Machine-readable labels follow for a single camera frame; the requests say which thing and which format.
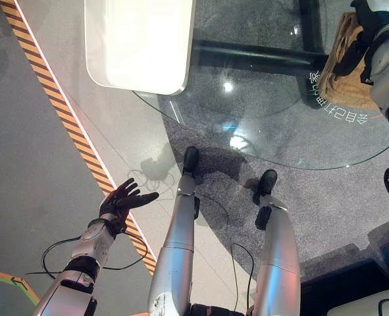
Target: silver robot leg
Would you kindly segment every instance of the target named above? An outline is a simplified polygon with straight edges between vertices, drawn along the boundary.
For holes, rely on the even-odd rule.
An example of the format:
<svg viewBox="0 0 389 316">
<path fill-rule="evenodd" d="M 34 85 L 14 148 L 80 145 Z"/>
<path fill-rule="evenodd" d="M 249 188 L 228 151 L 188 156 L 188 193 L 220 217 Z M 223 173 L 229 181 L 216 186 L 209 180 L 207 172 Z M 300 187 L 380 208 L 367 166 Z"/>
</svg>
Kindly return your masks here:
<svg viewBox="0 0 389 316">
<path fill-rule="evenodd" d="M 178 184 L 174 212 L 165 243 L 159 252 L 149 292 L 150 316 L 181 316 L 190 308 L 194 254 L 194 220 L 199 200 L 194 197 L 193 171 L 198 150 L 189 147 Z"/>
</svg>

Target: white robot part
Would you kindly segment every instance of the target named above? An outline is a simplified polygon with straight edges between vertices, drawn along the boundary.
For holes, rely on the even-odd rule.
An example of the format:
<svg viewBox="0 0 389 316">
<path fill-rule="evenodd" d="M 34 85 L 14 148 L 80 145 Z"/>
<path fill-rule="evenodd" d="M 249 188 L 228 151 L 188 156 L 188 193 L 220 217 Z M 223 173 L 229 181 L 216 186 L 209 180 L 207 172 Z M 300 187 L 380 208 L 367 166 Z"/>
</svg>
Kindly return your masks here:
<svg viewBox="0 0 389 316">
<path fill-rule="evenodd" d="M 388 11 L 389 12 L 389 0 L 367 0 L 368 6 L 373 12 Z"/>
</svg>

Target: black strap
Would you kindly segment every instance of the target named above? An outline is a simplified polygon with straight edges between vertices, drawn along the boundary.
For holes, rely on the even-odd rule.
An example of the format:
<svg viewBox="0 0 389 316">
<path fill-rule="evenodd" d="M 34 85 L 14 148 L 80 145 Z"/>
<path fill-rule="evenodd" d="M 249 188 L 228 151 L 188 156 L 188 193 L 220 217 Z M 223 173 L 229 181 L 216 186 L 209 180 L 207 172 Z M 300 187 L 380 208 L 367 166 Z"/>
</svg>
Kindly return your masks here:
<svg viewBox="0 0 389 316">
<path fill-rule="evenodd" d="M 94 219 L 90 221 L 88 228 L 96 223 L 103 223 L 107 227 L 107 230 L 111 234 L 111 236 L 114 238 L 117 237 L 118 234 L 120 234 L 122 231 L 125 231 L 127 226 L 124 223 L 121 223 L 120 220 L 114 219 L 112 221 L 108 221 L 107 219 Z"/>
</svg>

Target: floor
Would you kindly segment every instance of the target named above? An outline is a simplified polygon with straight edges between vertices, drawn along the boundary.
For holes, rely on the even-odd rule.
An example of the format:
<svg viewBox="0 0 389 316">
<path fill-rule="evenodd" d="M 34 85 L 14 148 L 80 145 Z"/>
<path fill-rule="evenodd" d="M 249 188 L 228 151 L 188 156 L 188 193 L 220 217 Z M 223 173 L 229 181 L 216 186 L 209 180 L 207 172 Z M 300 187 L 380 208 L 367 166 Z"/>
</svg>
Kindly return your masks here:
<svg viewBox="0 0 389 316">
<path fill-rule="evenodd" d="M 0 271 L 24 277 L 41 297 L 51 279 L 24 274 L 41 270 L 49 245 L 81 234 L 102 199 L 0 10 Z M 53 250 L 48 267 L 62 269 L 71 251 L 70 244 Z M 137 259 L 129 239 L 119 237 L 109 264 Z M 98 315 L 144 312 L 139 298 L 150 280 L 142 264 L 103 273 L 95 289 Z M 0 315 L 31 315 L 33 308 L 19 289 L 0 283 Z"/>
<path fill-rule="evenodd" d="M 19 3 L 114 181 L 118 184 L 134 176 L 142 190 L 161 194 L 158 201 L 134 211 L 155 254 L 169 224 L 182 154 L 187 145 L 200 148 L 197 190 L 201 216 L 195 226 L 193 302 L 233 308 L 236 291 L 228 252 L 231 241 L 243 244 L 255 262 L 259 261 L 257 245 L 263 243 L 264 236 L 253 226 L 258 210 L 251 202 L 251 188 L 267 168 L 278 171 L 274 193 L 290 207 L 303 280 L 367 258 L 384 264 L 382 254 L 389 251 L 389 197 L 382 175 L 389 166 L 389 151 L 350 168 L 305 171 L 220 149 L 201 133 L 162 117 L 132 92 L 102 88 L 90 80 L 84 62 L 83 3 Z M 32 69 L 15 41 L 0 13 L 0 56 L 5 56 L 0 59 L 0 211 L 6 215 L 0 221 L 4 249 L 0 270 L 22 275 L 39 269 L 39 256 L 48 244 L 70 237 L 76 223 L 83 227 L 95 216 L 102 194 L 36 78 L 32 79 Z M 32 224 L 29 229 L 21 228 L 28 223 Z M 69 252 L 68 246 L 53 252 L 52 265 L 62 266 Z M 241 251 L 236 250 L 234 256 L 240 289 L 237 310 L 245 311 L 251 262 Z M 135 257 L 129 241 L 121 238 L 114 245 L 110 262 L 126 263 Z M 38 295 L 50 283 L 43 276 L 26 280 Z M 103 273 L 97 284 L 98 315 L 146 311 L 149 282 L 143 266 L 118 276 Z M 29 314 L 26 308 L 23 315 Z"/>
</svg>

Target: yellow and black striped tape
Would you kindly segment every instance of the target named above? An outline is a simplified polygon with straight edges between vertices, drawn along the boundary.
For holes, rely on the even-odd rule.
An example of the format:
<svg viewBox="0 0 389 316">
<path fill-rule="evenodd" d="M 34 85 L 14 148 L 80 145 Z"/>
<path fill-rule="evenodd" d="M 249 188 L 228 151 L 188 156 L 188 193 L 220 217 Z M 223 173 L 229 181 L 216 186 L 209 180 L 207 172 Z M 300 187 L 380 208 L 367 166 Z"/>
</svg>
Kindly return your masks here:
<svg viewBox="0 0 389 316">
<path fill-rule="evenodd" d="M 14 34 L 20 46 L 23 48 L 26 58 L 29 60 L 39 82 L 41 83 L 45 93 L 47 94 L 54 110 L 57 112 L 61 122 L 71 137 L 74 145 L 82 156 L 86 166 L 88 166 L 91 174 L 95 178 L 97 184 L 102 189 L 105 195 L 110 194 L 115 188 L 112 182 L 107 176 L 107 172 L 103 168 L 99 158 L 95 154 L 94 148 L 87 136 L 81 124 L 78 123 L 78 119 L 75 116 L 74 111 L 71 109 L 66 97 L 58 85 L 58 81 L 55 79 L 52 70 L 48 67 L 48 64 L 40 51 L 39 45 L 33 36 L 33 33 L 28 27 L 26 19 L 22 15 L 18 4 L 13 0 L 0 0 L 2 10 L 13 29 Z M 130 216 L 126 220 L 127 232 L 141 238 L 147 244 L 146 239 L 143 237 L 137 224 L 134 222 L 134 218 Z M 144 255 L 145 246 L 134 237 L 129 236 L 136 251 L 140 255 Z M 143 259 L 147 270 L 153 275 L 156 267 L 156 258 L 148 249 L 146 257 Z"/>
</svg>

